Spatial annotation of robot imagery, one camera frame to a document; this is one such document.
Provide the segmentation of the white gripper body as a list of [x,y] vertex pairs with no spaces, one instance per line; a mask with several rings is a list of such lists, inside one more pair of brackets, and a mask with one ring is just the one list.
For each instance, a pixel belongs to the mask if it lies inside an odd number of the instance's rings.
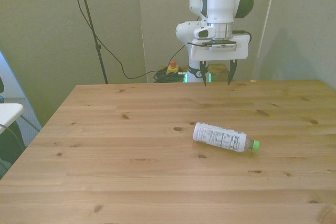
[[249,35],[234,35],[229,42],[215,44],[211,39],[194,39],[189,43],[193,61],[242,60],[248,57]]

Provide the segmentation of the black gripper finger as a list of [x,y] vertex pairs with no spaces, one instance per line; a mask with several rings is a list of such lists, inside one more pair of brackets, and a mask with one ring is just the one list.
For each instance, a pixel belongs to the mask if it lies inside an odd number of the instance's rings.
[[230,60],[230,70],[228,72],[228,77],[227,77],[227,83],[230,85],[230,83],[233,80],[234,74],[236,72],[237,68],[237,60]]
[[201,77],[202,77],[202,80],[204,82],[204,85],[206,86],[206,83],[207,83],[206,74],[208,73],[208,66],[206,64],[206,61],[200,61],[199,69],[200,69],[200,72],[201,72]]

